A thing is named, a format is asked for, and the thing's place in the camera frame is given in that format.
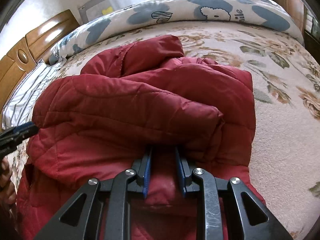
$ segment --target floral blanket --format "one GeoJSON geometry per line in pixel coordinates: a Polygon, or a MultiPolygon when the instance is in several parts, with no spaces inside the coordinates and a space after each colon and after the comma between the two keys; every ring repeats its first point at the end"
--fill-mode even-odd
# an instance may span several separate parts
{"type": "MultiPolygon", "coordinates": [[[[289,35],[219,21],[153,25],[70,57],[52,81],[78,75],[105,49],[165,34],[178,36],[188,57],[207,57],[251,72],[257,117],[251,182],[293,238],[303,239],[320,214],[320,66],[289,35]]],[[[26,144],[10,156],[16,186],[27,159],[26,144]]]]}
{"type": "Polygon", "coordinates": [[[78,27],[57,44],[49,60],[54,64],[119,33],[181,20],[220,20],[262,25],[288,33],[303,43],[302,34],[292,18],[272,0],[151,0],[78,27]]]}

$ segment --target metal screw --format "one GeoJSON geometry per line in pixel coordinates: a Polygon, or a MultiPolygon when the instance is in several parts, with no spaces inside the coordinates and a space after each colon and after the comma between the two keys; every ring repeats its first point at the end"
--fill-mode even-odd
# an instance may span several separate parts
{"type": "Polygon", "coordinates": [[[135,173],[136,173],[136,172],[135,172],[135,170],[133,170],[133,169],[128,169],[128,170],[125,171],[125,174],[128,175],[128,176],[132,176],[132,175],[135,174],[135,173]]]}
{"type": "Polygon", "coordinates": [[[239,184],[241,182],[241,180],[239,178],[237,178],[237,177],[233,177],[233,178],[231,178],[231,182],[233,184],[239,184]]]}
{"type": "Polygon", "coordinates": [[[204,174],[204,170],[201,168],[196,168],[193,170],[194,174],[201,175],[204,174]]]}
{"type": "Polygon", "coordinates": [[[95,178],[89,179],[88,183],[89,183],[89,185],[96,185],[98,183],[98,180],[95,178]]]}

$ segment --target striped pillow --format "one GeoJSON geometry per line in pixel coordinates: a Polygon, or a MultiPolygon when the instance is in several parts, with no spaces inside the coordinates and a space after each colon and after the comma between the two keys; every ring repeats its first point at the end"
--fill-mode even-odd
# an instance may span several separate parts
{"type": "Polygon", "coordinates": [[[27,122],[27,117],[42,91],[49,85],[52,77],[64,62],[53,66],[41,59],[38,65],[22,80],[4,105],[2,129],[8,129],[27,122]]]}

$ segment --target red jacket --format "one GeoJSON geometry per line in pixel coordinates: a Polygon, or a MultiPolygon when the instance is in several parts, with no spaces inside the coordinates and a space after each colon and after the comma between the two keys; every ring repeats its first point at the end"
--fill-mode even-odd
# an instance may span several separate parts
{"type": "Polygon", "coordinates": [[[105,50],[79,76],[53,82],[38,99],[40,128],[27,147],[18,189],[19,225],[32,239],[88,179],[113,178],[156,147],[148,197],[132,205],[132,239],[196,238],[196,203],[179,191],[174,148],[214,176],[249,180],[255,133],[249,72],[184,57],[166,35],[105,50]]]}

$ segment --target human hand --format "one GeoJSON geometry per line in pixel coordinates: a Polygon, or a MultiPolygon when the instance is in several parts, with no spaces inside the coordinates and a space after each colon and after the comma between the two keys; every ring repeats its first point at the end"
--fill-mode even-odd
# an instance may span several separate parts
{"type": "Polygon", "coordinates": [[[14,184],[10,178],[12,176],[12,169],[9,167],[8,159],[5,157],[1,164],[2,174],[0,175],[0,200],[8,205],[14,204],[17,199],[14,184]]]}

